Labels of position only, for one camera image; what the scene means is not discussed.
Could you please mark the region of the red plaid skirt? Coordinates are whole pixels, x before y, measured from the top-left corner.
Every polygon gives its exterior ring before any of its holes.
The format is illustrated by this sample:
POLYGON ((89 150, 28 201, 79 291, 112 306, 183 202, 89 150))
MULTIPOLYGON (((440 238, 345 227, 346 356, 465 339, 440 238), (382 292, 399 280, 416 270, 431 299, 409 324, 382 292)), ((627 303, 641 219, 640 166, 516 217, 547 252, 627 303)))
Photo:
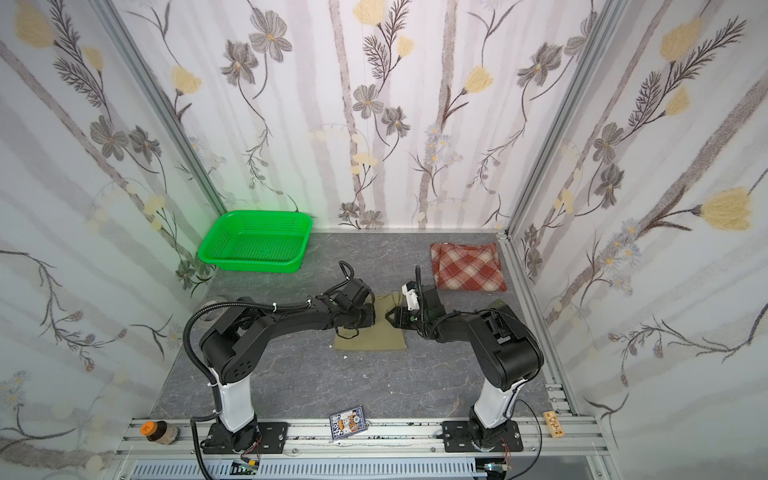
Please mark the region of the red plaid skirt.
POLYGON ((433 243, 430 245, 430 258, 438 289, 483 292, 507 290, 495 243, 433 243))

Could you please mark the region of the olive khaki skirt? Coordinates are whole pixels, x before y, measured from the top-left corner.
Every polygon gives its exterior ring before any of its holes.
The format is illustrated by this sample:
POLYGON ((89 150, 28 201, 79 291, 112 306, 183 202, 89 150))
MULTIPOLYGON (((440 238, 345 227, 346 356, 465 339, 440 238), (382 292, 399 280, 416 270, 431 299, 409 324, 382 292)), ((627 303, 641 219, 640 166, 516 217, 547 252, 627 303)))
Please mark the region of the olive khaki skirt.
POLYGON ((375 322, 358 331, 340 328, 333 349, 345 352, 384 352, 406 350, 404 331, 391 325, 386 314, 398 306, 402 294, 397 292, 377 296, 373 302, 375 322))

